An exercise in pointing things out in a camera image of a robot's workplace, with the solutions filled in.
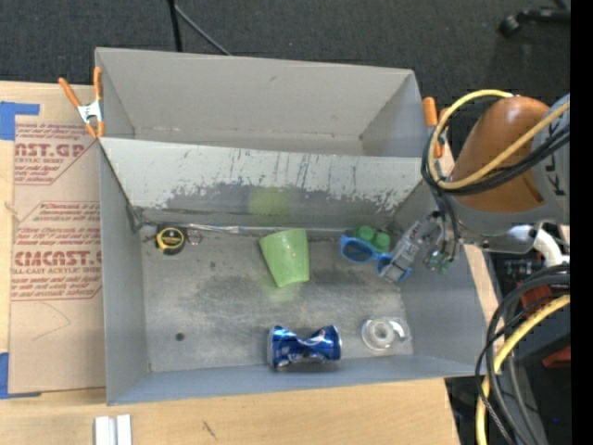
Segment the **bin floor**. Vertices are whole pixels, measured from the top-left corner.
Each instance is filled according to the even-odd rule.
[[[365,319],[394,316],[405,324],[404,305],[398,286],[379,277],[370,262],[357,265],[340,255],[337,236],[310,239],[310,280],[278,288],[255,235],[204,231],[196,246],[166,256],[155,247],[154,230],[143,234],[154,372],[263,364],[276,324],[303,336],[335,324],[343,358],[413,353],[411,337],[379,353],[362,342]]]

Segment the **blue tape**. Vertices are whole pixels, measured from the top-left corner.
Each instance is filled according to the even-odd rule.
[[[8,394],[8,353],[0,353],[0,401],[2,399],[34,396],[39,396],[39,394]]]
[[[0,140],[15,139],[15,119],[18,115],[39,115],[39,104],[0,102]]]

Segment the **tape measure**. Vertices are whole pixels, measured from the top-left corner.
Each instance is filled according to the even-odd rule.
[[[184,229],[173,226],[160,226],[157,228],[155,244],[163,254],[172,256],[179,254],[185,246],[187,233]]]

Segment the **cardboard sheet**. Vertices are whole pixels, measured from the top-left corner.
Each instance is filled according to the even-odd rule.
[[[86,104],[87,86],[74,86]],[[9,279],[10,393],[105,384],[97,150],[57,84],[0,83],[17,115]]]

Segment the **yellow cable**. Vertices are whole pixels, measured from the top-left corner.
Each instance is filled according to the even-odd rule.
[[[507,341],[504,342],[502,348],[497,353],[494,359],[494,371],[495,373],[498,372],[500,366],[504,362],[504,360],[509,356],[511,351],[517,346],[517,343],[521,341],[527,333],[529,333],[536,325],[540,324],[544,319],[549,317],[551,314],[556,312],[562,307],[565,307],[571,302],[570,295],[563,295],[558,299],[555,299],[542,307],[532,316],[528,317],[516,330],[515,332],[509,337]],[[488,376],[484,378],[482,382],[482,388],[484,390],[484,394],[488,397],[490,393],[490,381]],[[486,439],[486,406],[484,402],[480,398],[477,404],[477,408],[475,411],[475,437],[477,439],[478,445],[487,445]]]
[[[474,182],[480,180],[481,178],[486,176],[488,173],[490,173],[492,170],[496,169],[504,160],[506,160],[508,157],[510,157],[512,154],[514,154],[519,148],[521,148],[521,146],[523,146],[526,142],[528,142],[533,137],[535,137],[539,132],[541,132],[543,129],[545,129],[550,123],[552,123],[553,121],[558,119],[564,112],[566,112],[570,108],[570,104],[571,104],[570,101],[568,101],[568,102],[562,104],[559,108],[554,109],[552,112],[550,112],[550,114],[547,117],[545,117],[539,123],[534,125],[528,132],[526,132],[523,136],[521,136],[519,139],[517,139],[511,146],[507,147],[502,153],[500,153],[497,157],[495,157],[492,161],[490,161],[488,164],[486,164],[486,166],[482,167],[477,172],[474,172],[471,175],[468,175],[465,178],[463,178],[462,180],[458,180],[456,182],[444,182],[442,180],[439,181],[438,172],[436,170],[434,150],[435,150],[435,145],[438,140],[438,136],[443,131],[443,127],[445,126],[445,123],[447,122],[447,120],[451,116],[451,114],[455,110],[457,110],[459,107],[461,107],[463,104],[465,104],[466,102],[468,102],[470,100],[476,99],[477,97],[483,97],[483,96],[487,96],[487,95],[495,95],[498,97],[511,97],[512,96],[511,93],[505,93],[503,91],[497,91],[497,90],[491,90],[491,89],[475,91],[473,93],[465,95],[464,97],[462,97],[461,99],[456,101],[450,108],[447,109],[447,111],[444,113],[443,117],[438,122],[437,126],[435,127],[435,131],[433,132],[433,136],[430,140],[430,146],[429,146],[429,151],[428,151],[428,169],[430,171],[430,174],[431,174],[433,180],[435,180],[435,182],[437,182],[438,185],[441,186],[442,188],[445,188],[445,189],[463,188],[464,186],[467,186],[468,184],[471,184],[471,183],[474,183]]]

